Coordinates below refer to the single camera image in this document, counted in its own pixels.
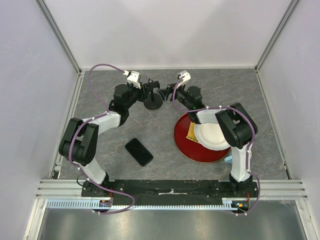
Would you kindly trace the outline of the black smartphone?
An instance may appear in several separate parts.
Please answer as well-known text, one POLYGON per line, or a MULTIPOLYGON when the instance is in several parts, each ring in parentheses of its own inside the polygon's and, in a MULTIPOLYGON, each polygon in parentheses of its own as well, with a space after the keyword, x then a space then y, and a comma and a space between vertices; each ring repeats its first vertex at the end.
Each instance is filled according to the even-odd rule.
POLYGON ((145 167, 154 158, 137 138, 131 139, 124 147, 141 167, 145 167))

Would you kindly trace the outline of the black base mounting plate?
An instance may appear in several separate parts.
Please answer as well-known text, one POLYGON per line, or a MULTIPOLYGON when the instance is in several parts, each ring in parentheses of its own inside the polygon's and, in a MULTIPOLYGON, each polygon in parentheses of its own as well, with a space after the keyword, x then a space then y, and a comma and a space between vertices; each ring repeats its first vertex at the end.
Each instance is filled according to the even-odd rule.
POLYGON ((129 194, 135 203, 203 204, 217 203, 223 198, 247 199, 258 196, 257 183, 242 186, 219 180, 138 180, 117 179, 107 188, 129 194))

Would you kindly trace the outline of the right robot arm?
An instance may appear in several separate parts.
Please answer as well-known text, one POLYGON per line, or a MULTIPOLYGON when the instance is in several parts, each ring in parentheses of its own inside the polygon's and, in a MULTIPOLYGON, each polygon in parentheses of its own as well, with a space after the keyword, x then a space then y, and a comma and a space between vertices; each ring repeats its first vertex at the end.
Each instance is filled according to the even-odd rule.
POLYGON ((258 129, 243 106, 236 102, 231 106, 207 107, 203 104, 200 88, 196 86, 185 89, 173 83, 157 92, 164 101, 178 100, 185 107, 184 112, 193 125, 191 136, 199 144, 213 151, 231 149, 230 193, 235 197, 256 195, 258 187, 253 182, 250 159, 258 129))

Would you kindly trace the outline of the light blue mug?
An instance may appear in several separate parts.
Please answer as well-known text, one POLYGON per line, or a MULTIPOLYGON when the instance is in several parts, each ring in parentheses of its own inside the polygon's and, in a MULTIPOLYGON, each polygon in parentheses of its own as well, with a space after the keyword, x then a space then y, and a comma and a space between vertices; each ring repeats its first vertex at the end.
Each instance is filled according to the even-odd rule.
POLYGON ((233 156, 232 155, 229 155, 229 156, 226 156, 225 158, 224 158, 224 162, 226 163, 226 164, 233 164, 233 156))

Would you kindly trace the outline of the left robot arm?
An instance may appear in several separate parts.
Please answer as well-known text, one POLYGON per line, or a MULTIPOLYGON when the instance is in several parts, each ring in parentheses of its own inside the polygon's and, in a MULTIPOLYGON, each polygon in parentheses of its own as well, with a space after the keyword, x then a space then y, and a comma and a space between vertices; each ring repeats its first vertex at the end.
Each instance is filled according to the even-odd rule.
POLYGON ((119 194, 134 198, 123 191, 112 189, 109 175, 96 160, 98 137, 110 129, 122 126, 133 104, 145 102, 151 91, 148 83, 143 83, 140 88, 134 87, 132 83, 119 84, 114 88, 113 99, 107 104, 105 112, 85 119, 73 117, 69 120, 58 151, 85 177, 81 192, 83 197, 119 194))

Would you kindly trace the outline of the white paper plate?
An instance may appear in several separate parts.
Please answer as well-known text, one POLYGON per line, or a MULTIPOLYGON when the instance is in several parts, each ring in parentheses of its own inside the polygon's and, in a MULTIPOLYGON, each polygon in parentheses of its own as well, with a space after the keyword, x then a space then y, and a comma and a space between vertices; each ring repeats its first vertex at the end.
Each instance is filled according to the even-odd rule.
POLYGON ((217 123, 195 124, 194 134, 197 141, 209 150, 222 151, 230 147, 217 123))

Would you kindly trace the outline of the aluminium front rail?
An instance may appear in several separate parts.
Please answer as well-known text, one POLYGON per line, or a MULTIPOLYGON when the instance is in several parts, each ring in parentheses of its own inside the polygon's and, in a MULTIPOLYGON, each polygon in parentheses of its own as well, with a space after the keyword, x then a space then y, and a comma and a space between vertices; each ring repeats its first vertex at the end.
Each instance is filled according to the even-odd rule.
MULTIPOLYGON (((36 192, 38 199, 80 199, 82 187, 75 179, 42 179, 36 192)), ((301 180, 261 180, 262 200, 307 200, 301 180)))

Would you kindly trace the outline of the red round tray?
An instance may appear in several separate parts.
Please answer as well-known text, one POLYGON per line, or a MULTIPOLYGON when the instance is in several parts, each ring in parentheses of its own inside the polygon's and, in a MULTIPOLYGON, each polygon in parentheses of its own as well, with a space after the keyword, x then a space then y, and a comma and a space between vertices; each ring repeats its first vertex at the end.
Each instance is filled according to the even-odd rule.
POLYGON ((175 145, 185 157, 198 163, 209 164, 223 159, 231 151, 230 147, 224 150, 211 150, 188 139, 190 123, 189 116, 185 113, 178 119, 173 131, 175 145))

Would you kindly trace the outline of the right aluminium frame post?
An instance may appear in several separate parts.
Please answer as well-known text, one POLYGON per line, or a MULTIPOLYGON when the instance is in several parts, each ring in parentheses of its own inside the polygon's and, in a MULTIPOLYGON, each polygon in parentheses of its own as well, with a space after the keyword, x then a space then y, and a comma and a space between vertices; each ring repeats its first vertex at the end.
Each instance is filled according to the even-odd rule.
POLYGON ((285 27, 287 26, 290 18, 294 14, 297 6, 299 5, 300 0, 291 0, 285 9, 280 21, 278 22, 274 32, 272 33, 266 47, 264 48, 260 58, 258 59, 254 69, 255 72, 258 73, 262 66, 264 65, 265 61, 267 60, 268 56, 270 55, 272 49, 274 48, 275 44, 277 43, 279 37, 281 36, 282 32, 284 31, 285 27))

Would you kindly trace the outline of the aluminium frame post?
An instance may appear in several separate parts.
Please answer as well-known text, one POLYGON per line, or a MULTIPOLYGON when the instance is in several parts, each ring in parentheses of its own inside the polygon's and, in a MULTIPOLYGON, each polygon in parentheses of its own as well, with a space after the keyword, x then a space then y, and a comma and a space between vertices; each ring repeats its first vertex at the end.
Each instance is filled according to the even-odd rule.
POLYGON ((284 31, 285 27, 287 26, 290 18, 294 14, 297 6, 299 5, 300 0, 291 0, 285 9, 280 21, 278 22, 274 32, 272 33, 266 47, 264 48, 260 58, 258 59, 254 69, 255 72, 258 73, 262 66, 264 65, 265 61, 267 60, 268 56, 270 55, 272 49, 274 48, 275 44, 277 43, 279 37, 281 36, 282 32, 284 31))
POLYGON ((63 52, 65 53, 66 57, 68 58, 69 62, 71 63, 73 69, 75 72, 80 75, 82 73, 82 69, 80 65, 78 64, 75 56, 73 55, 66 39, 63 36, 63 33, 61 32, 57 22, 55 21, 55 18, 53 14, 51 13, 47 3, 45 0, 35 0, 35 3, 37 4, 39 10, 41 11, 43 17, 45 18, 46 22, 48 23, 50 29, 52 30, 55 38, 57 39, 58 43, 60 44, 63 52))

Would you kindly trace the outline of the yellow sponge cloth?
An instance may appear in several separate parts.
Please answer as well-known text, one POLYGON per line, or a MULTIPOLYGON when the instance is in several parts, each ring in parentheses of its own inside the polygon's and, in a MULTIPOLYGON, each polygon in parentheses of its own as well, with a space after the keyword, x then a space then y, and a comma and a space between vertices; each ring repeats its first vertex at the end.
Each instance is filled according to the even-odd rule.
POLYGON ((191 140, 193 142, 198 143, 198 139, 195 135, 195 123, 194 122, 190 122, 186 138, 188 140, 191 140))

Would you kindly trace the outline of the black phone stand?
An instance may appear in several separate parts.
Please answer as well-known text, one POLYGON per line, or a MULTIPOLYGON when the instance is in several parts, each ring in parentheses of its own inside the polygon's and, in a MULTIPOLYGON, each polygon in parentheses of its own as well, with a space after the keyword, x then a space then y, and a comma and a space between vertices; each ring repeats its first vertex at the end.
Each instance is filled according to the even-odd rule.
POLYGON ((146 100, 143 102, 144 106, 149 110, 159 109, 163 104, 163 100, 157 92, 154 92, 154 89, 160 89, 159 81, 154 81, 149 78, 145 84, 153 84, 153 91, 149 93, 146 100))

